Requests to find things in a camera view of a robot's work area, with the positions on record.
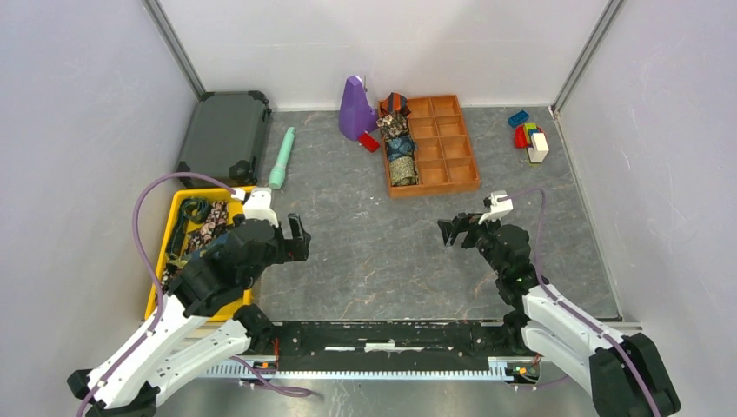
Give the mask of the olive green leaf-pattern tie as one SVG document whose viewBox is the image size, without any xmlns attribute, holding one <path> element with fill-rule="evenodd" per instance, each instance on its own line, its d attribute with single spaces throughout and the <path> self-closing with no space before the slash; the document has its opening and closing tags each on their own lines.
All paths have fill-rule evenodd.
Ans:
<svg viewBox="0 0 737 417">
<path fill-rule="evenodd" d="M 389 163 L 388 168 L 392 187 L 417 185 L 419 182 L 415 160 L 412 156 L 398 157 Z"/>
</svg>

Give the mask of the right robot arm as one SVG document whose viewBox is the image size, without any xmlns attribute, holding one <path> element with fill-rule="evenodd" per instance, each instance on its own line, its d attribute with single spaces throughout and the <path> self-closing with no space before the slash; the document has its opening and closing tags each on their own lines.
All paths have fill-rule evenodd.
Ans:
<svg viewBox="0 0 737 417">
<path fill-rule="evenodd" d="M 460 213 L 437 222 L 445 245 L 458 237 L 475 248 L 495 272 L 504 318 L 503 346 L 552 361 L 590 397 L 600 416 L 671 416 L 681 410 L 660 352 L 643 333 L 624 334 L 598 321 L 562 295 L 534 263 L 528 232 Z"/>
</svg>

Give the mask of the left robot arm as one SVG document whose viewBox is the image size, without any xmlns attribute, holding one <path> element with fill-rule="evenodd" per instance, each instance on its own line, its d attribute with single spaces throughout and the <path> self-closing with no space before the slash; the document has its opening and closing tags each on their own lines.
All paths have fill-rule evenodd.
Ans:
<svg viewBox="0 0 737 417">
<path fill-rule="evenodd" d="M 225 243 L 187 263 L 170 281 L 155 313 L 115 354 L 67 380 L 82 402 L 80 416 L 152 416 L 173 393 L 230 356 L 271 348 L 276 330 L 255 304 L 236 310 L 210 335 L 178 350 L 179 343 L 223 306 L 254 286 L 275 264 L 306 261 L 310 234 L 289 215 L 291 238 L 280 225 L 245 218 Z"/>
</svg>

